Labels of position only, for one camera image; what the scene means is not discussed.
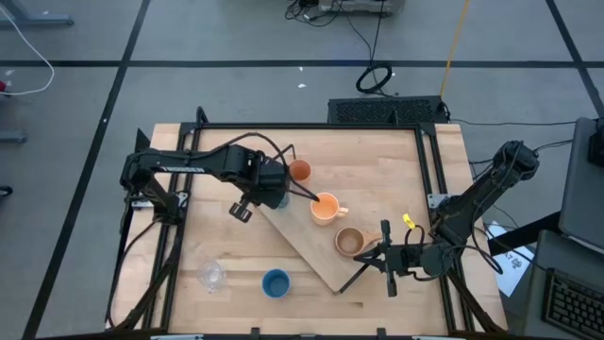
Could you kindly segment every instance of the black floor line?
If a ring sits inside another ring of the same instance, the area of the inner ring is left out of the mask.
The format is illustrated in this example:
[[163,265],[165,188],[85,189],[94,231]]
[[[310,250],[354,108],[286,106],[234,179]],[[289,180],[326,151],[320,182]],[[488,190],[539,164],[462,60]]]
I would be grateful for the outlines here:
[[[120,60],[49,60],[54,67],[119,67]],[[0,60],[0,67],[48,67],[42,60]]]
[[[49,60],[56,67],[119,67],[120,60]],[[445,67],[446,60],[375,60],[393,67]],[[142,68],[237,68],[237,67],[366,67],[367,60],[284,59],[284,60],[131,60],[128,67]],[[46,67],[41,60],[0,60],[0,67]],[[455,68],[604,68],[604,61],[547,60],[457,60]]]
[[556,22],[558,29],[560,30],[560,34],[562,34],[562,39],[566,44],[566,48],[568,48],[570,56],[573,58],[573,61],[578,65],[577,70],[579,71],[579,75],[581,77],[581,80],[583,81],[583,85],[585,86],[585,90],[587,91],[589,98],[592,100],[592,104],[596,109],[597,115],[600,117],[604,117],[604,104],[602,104],[602,98],[600,97],[596,85],[592,81],[592,78],[590,77],[589,72],[585,67],[585,64],[583,63],[583,59],[581,58],[581,55],[577,49],[577,46],[575,45],[575,42],[573,42],[573,38],[571,38],[570,36],[570,32],[568,31],[568,28],[564,23],[564,19],[562,18],[562,15],[560,14],[558,7],[556,6],[556,3],[554,2],[554,0],[545,1],[547,2],[547,6],[551,11],[552,16],[554,17],[554,21]]
[[38,295],[36,296],[36,301],[34,302],[31,314],[29,315],[29,319],[27,320],[23,339],[34,339],[38,332],[38,328],[40,327],[40,324],[42,322],[42,317],[44,315],[46,305],[48,304],[48,299],[50,298],[50,294],[55,284],[55,280],[57,279],[57,275],[59,274],[60,265],[63,261],[63,257],[65,256],[65,251],[67,250],[69,239],[71,238],[72,231],[74,230],[74,225],[76,223],[79,209],[82,205],[82,201],[84,200],[84,195],[86,194],[86,189],[88,188],[88,184],[92,176],[92,170],[94,168],[94,164],[96,163],[98,152],[101,148],[103,137],[105,136],[105,132],[107,130],[107,125],[109,124],[109,119],[111,117],[113,108],[115,107],[115,102],[117,101],[118,94],[122,87],[124,76],[126,75],[127,62],[132,57],[134,46],[139,37],[139,33],[141,32],[144,16],[146,15],[147,9],[149,8],[149,2],[150,0],[142,1],[136,21],[134,23],[132,31],[130,32],[130,38],[128,39],[126,50],[124,51],[124,55],[122,56],[119,69],[117,71],[115,80],[113,81],[113,85],[109,92],[107,103],[105,105],[105,108],[103,109],[103,114],[99,119],[96,132],[94,133],[92,145],[88,152],[86,161],[84,162],[84,168],[82,169],[82,173],[80,175],[79,181],[77,182],[77,186],[75,187],[74,196],[72,197],[69,210],[67,211],[65,221],[63,222],[63,226],[59,234],[59,239],[57,240],[57,243],[55,245],[53,255],[50,259],[50,263],[48,264],[48,268],[46,269],[46,274],[44,275],[44,279],[42,280],[42,285],[40,287]]

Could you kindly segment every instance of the yellow cable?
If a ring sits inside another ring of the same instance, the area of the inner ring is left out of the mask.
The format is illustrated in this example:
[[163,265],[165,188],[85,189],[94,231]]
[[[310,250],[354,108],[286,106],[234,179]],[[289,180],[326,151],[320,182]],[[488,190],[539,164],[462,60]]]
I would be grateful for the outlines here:
[[443,79],[443,84],[441,85],[441,98],[443,98],[445,96],[445,86],[446,86],[446,80],[449,77],[449,68],[451,66],[451,61],[453,60],[453,57],[455,56],[455,48],[457,47],[457,42],[460,39],[461,27],[463,26],[463,20],[465,20],[465,13],[467,13],[468,8],[470,7],[469,5],[470,5],[470,0],[465,0],[465,3],[463,4],[463,10],[461,11],[460,21],[457,23],[457,28],[455,29],[455,39],[453,40],[453,45],[451,46],[451,50],[449,51],[449,57],[446,60],[445,78]]

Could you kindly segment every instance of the clear glass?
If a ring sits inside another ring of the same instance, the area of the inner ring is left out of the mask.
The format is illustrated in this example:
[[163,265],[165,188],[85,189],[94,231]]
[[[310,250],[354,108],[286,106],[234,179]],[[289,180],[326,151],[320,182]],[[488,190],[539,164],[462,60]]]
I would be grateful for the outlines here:
[[225,269],[214,259],[206,259],[197,269],[197,279],[211,294],[218,291],[226,278]]
[[290,193],[285,193],[285,195],[283,196],[283,199],[281,199],[281,202],[279,202],[278,205],[278,209],[283,209],[285,207],[287,207],[287,205],[290,203]]

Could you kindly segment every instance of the table leg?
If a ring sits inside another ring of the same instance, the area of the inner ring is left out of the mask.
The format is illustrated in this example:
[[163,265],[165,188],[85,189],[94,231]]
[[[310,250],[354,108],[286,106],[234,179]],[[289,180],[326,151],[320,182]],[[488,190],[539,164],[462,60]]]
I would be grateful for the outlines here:
[[[19,27],[39,25],[71,26],[74,24],[74,20],[67,14],[31,15],[20,0],[0,0],[0,5],[4,6],[12,14],[13,22]],[[1,19],[0,27],[3,26],[10,26],[10,21]]]

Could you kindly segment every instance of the yellow tag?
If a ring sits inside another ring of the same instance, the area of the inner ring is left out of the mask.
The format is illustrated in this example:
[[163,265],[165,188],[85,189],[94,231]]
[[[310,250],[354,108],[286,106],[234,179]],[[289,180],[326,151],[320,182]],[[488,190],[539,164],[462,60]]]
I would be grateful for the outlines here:
[[405,223],[407,223],[407,225],[409,226],[409,229],[414,229],[415,228],[415,223],[413,223],[413,221],[411,221],[411,218],[409,217],[408,213],[405,213],[403,215],[403,221]]

